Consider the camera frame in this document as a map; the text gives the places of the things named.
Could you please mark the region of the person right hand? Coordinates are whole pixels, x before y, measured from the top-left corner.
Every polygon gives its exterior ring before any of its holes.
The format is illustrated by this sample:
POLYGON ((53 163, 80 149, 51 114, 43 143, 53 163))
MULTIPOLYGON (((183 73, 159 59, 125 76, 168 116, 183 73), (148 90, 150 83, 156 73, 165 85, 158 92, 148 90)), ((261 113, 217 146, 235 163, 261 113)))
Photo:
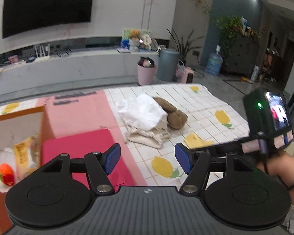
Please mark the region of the person right hand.
POLYGON ((268 174, 279 176, 289 188, 289 194, 294 205, 294 157, 281 150, 278 155, 266 161, 268 174))

